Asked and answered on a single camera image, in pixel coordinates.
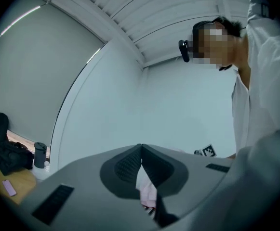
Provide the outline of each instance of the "black tumbler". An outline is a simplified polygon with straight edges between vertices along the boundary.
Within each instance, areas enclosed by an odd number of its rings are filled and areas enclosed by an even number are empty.
[[[44,168],[44,162],[47,156],[47,146],[43,143],[37,142],[35,147],[34,165],[38,168]]]

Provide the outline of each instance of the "fluorescent light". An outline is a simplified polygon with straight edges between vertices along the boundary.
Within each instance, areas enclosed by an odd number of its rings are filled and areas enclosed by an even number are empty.
[[[98,49],[98,50],[92,55],[92,57],[87,61],[87,63],[89,63],[90,60],[91,60],[99,51],[100,51],[100,49]]]
[[[23,15],[21,15],[21,16],[20,16],[19,18],[17,18],[14,22],[12,22],[9,26],[7,26],[7,27],[5,28],[5,30],[3,30],[3,31],[1,32],[1,35],[3,35],[11,26],[13,26],[13,25],[14,25],[15,23],[17,23],[19,20],[21,20],[24,16],[28,15],[29,13],[32,13],[33,11],[35,11],[36,9],[39,9],[39,8],[40,8],[40,6],[37,6],[37,7],[33,8],[33,9],[27,11],[27,12],[24,13]]]

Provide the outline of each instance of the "ear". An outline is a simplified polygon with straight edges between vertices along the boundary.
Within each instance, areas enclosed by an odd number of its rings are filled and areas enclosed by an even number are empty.
[[[213,22],[213,23],[215,24],[216,29],[225,29],[225,26],[222,25],[220,22],[215,21],[215,22]]]

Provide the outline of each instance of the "person's arm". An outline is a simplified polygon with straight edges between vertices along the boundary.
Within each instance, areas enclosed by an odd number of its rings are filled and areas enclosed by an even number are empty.
[[[235,159],[236,158],[236,153],[231,155],[231,156],[228,156],[227,158],[230,158],[230,159]]]

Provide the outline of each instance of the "ceiling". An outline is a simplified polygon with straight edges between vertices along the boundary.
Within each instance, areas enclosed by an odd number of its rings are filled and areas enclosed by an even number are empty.
[[[87,0],[102,10],[144,56],[144,67],[180,55],[195,23],[225,15],[246,25],[249,0]]]

